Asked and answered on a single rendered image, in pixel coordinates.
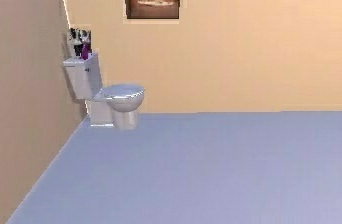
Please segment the white toilet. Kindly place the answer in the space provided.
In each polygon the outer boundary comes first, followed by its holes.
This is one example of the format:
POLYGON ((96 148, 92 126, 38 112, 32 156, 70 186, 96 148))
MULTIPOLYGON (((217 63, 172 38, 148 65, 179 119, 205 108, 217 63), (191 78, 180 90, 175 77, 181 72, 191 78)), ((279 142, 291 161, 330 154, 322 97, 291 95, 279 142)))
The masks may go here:
POLYGON ((102 83, 99 57, 90 53, 87 59, 68 58, 63 62, 77 100, 83 100, 91 126, 135 129, 138 109, 145 98, 145 88, 137 84, 102 83))

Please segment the black and white bottle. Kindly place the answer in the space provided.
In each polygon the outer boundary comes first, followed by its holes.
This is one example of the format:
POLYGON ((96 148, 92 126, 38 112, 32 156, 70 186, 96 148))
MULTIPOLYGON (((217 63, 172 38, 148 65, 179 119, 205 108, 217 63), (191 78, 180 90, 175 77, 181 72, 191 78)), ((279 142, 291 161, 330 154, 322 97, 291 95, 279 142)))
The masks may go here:
POLYGON ((77 28, 69 29, 68 40, 74 50, 75 56, 79 57, 82 51, 82 40, 80 38, 80 32, 77 28))

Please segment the brown framed wall picture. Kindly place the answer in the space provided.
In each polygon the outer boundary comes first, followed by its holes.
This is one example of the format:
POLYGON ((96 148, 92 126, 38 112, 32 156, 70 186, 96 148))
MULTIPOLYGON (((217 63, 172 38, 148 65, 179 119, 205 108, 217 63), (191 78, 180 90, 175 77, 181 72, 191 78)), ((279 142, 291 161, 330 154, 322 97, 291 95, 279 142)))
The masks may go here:
POLYGON ((128 19, 178 19, 180 0, 125 0, 128 19))

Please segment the purple perfume bottle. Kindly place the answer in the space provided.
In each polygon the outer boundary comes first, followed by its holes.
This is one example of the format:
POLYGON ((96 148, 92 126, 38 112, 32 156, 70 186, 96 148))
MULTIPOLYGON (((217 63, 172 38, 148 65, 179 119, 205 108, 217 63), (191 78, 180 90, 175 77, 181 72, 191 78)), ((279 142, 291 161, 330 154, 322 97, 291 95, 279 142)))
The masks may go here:
POLYGON ((88 53, 89 53, 89 48, 91 44, 91 31, 90 30, 83 30, 82 31, 82 59, 87 60, 88 59, 88 53))

